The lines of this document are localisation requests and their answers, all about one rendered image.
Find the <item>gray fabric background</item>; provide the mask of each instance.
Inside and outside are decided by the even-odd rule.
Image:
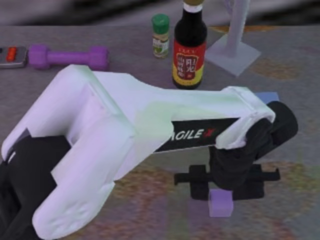
[[[94,45],[108,46],[111,61],[110,70],[112,72],[130,73],[150,85],[168,89],[174,88],[171,80],[172,59],[170,57],[166,59],[156,59],[153,57],[152,30],[147,27],[1,26],[0,30],[1,46],[29,46],[30,44],[44,43],[48,44],[53,50],[60,51],[86,51],[90,46]],[[221,33],[210,31],[208,45],[216,41],[221,35]],[[278,92],[280,100],[287,104],[296,114],[299,121],[299,133],[294,139],[270,153],[261,162],[266,164],[277,162],[279,163],[278,165],[284,163],[295,165],[300,163],[303,167],[316,169],[317,166],[320,166],[320,27],[277,27],[267,32],[247,32],[243,37],[243,41],[262,52],[262,56],[253,66],[247,69],[238,79],[235,79],[224,70],[206,63],[203,83],[199,89],[221,90],[227,86],[246,86],[253,92]],[[282,76],[282,79],[274,77],[272,75],[273,70],[267,69],[270,67],[277,68],[278,72],[282,71],[284,77]],[[31,67],[0,70],[1,141],[5,139],[19,119],[61,69],[62,67],[60,66],[54,66],[50,70],[44,71],[35,70]],[[206,164],[207,161],[207,149],[193,149],[152,155],[143,164],[165,171],[185,172],[188,170],[190,164]],[[144,230],[141,230],[142,235],[149,236],[146,238],[149,240],[197,239],[191,237],[193,236],[193,230],[188,230],[191,232],[188,236],[182,234],[186,229],[181,226],[184,226],[184,222],[188,218],[183,214],[185,210],[183,210],[184,208],[182,206],[185,205],[184,203],[188,203],[193,206],[192,208],[198,209],[196,213],[192,213],[197,215],[197,219],[204,218],[211,221],[211,223],[208,224],[215,223],[219,226],[225,223],[226,225],[221,226],[221,228],[224,229],[226,227],[228,229],[225,229],[226,232],[230,232],[233,228],[245,229],[251,226],[250,229],[243,234],[237,233],[233,236],[224,235],[224,239],[247,239],[246,236],[249,236],[248,231],[256,233],[256,235],[251,235],[252,239],[273,239],[272,237],[275,237],[273,235],[274,233],[271,232],[268,233],[270,234],[268,235],[265,232],[268,228],[264,227],[264,220],[259,221],[257,218],[260,217],[254,216],[253,211],[248,209],[248,205],[252,207],[254,204],[260,204],[263,206],[261,207],[263,210],[261,210],[262,214],[260,216],[266,216],[273,212],[270,218],[285,222],[287,228],[292,231],[292,234],[296,237],[287,239],[318,239],[320,235],[318,229],[320,194],[312,195],[312,201],[314,202],[312,204],[313,207],[308,208],[308,211],[306,211],[301,218],[292,217],[290,220],[285,220],[286,215],[293,214],[292,211],[298,211],[297,209],[300,205],[311,201],[309,195],[311,193],[301,193],[302,195],[298,197],[294,191],[290,191],[288,192],[289,195],[286,195],[286,186],[284,185],[282,187],[283,189],[279,189],[279,192],[272,195],[272,197],[267,196],[262,200],[254,202],[237,202],[235,204],[234,216],[227,220],[228,222],[225,222],[226,220],[210,219],[205,202],[190,200],[188,195],[189,187],[187,184],[178,186],[175,188],[175,196],[171,199],[171,208],[166,208],[168,218],[176,218],[174,225],[177,224],[177,227],[170,225],[171,227],[165,228],[165,230],[163,230],[166,231],[165,236],[158,235],[159,233],[156,233],[156,230],[154,232],[147,230],[144,232]],[[104,220],[108,219],[107,212],[109,209],[120,203],[111,197],[111,199],[107,201],[107,204],[106,210],[101,212],[94,223],[91,223],[89,229],[93,228],[94,224],[103,228]],[[102,238],[101,234],[95,234],[91,230],[83,230],[80,231],[79,235],[74,236],[74,238],[69,237],[68,239],[124,240],[136,239],[135,237],[137,237],[131,236],[132,238],[125,238],[121,236],[121,232],[119,232],[119,238],[108,238],[107,233]]]

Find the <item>spice jar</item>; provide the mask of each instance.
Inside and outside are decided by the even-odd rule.
[[[156,58],[165,58],[169,53],[169,17],[157,14],[152,18],[153,54]]]

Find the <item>dumbbell handle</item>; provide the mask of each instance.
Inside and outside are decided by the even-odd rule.
[[[89,54],[86,52],[63,52],[50,51],[47,60],[50,64],[68,65],[70,63],[76,65],[86,65],[88,63]]]

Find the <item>red label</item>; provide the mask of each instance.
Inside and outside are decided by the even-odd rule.
[[[197,47],[180,45],[176,40],[173,47],[173,78],[181,85],[195,85],[203,75],[206,43]]]

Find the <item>dumbbell weight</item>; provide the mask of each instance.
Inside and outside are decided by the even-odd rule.
[[[89,52],[51,51],[44,44],[34,44],[28,50],[29,65],[48,69],[51,65],[87,65],[94,71],[106,71],[109,51],[104,46],[93,46]]]

